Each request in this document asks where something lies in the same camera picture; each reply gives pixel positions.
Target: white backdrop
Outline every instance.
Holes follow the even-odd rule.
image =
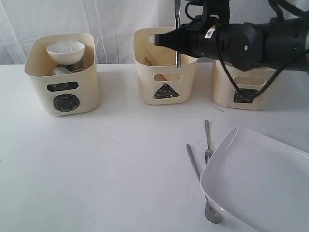
[[[290,0],[303,10],[308,0]],[[182,23],[185,17],[183,0]],[[275,16],[267,0],[231,0],[231,22],[265,23]],[[87,32],[95,37],[98,63],[133,63],[133,34],[174,26],[173,0],[0,0],[0,64],[23,64],[44,36]],[[191,14],[201,7],[190,8]]]

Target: metal utensil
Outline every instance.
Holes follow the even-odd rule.
[[[205,162],[207,164],[209,159],[213,155],[213,150],[211,150],[211,143],[210,143],[209,121],[207,120],[205,120],[205,131],[206,131],[206,139],[207,139],[207,146],[208,146],[208,149],[205,151]]]
[[[189,144],[186,145],[187,151],[188,151],[188,155],[189,155],[189,159],[191,161],[191,164],[193,166],[193,169],[195,171],[195,174],[197,175],[198,180],[200,181],[201,179],[201,175],[198,171],[197,168],[197,163],[194,159],[193,156],[193,152],[191,149],[191,146]],[[205,207],[205,217],[206,219],[213,224],[220,224],[222,222],[222,217],[220,216],[220,214],[217,213],[217,211],[210,205],[208,198],[206,195],[204,195],[205,197],[205,201],[206,201],[206,207]]]
[[[180,26],[180,10],[181,10],[181,0],[174,0],[174,7],[175,7],[175,22],[176,22],[176,29],[179,29]],[[176,52],[176,68],[180,69],[181,67],[181,55],[180,52]]]

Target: white bowl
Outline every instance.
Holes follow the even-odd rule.
[[[85,45],[74,41],[59,42],[49,45],[46,51],[54,62],[61,65],[71,65],[83,58]]]

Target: white table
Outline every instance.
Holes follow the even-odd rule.
[[[226,109],[210,65],[188,102],[164,106],[140,100],[134,64],[98,65],[100,106],[64,117],[43,110],[23,65],[0,66],[0,231],[237,231],[205,220],[185,144],[202,170],[207,119],[213,148],[245,126],[308,152],[309,78],[287,72],[263,111]]]

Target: cream plastic bin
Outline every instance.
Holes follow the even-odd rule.
[[[154,34],[174,28],[141,29],[134,34],[134,58],[141,99],[151,105],[176,104],[191,96],[197,58],[181,56],[181,69],[176,69],[176,52],[155,46]]]
[[[82,59],[85,70],[65,75],[48,76],[57,66],[46,52],[46,48],[58,42],[77,41],[85,44]],[[99,103],[98,80],[96,69],[94,38],[86,33],[62,34],[47,36],[36,41],[29,53],[25,73],[35,88],[47,113],[63,116],[90,111]],[[48,85],[75,83],[75,89],[54,91]]]
[[[259,91],[276,71],[269,68],[261,68],[243,72],[230,64],[225,65],[238,87],[248,94]],[[223,107],[247,110],[263,109],[267,105],[275,85],[276,81],[261,96],[255,99],[253,95],[252,97],[243,97],[236,93],[221,63],[217,60],[214,62],[213,100]]]

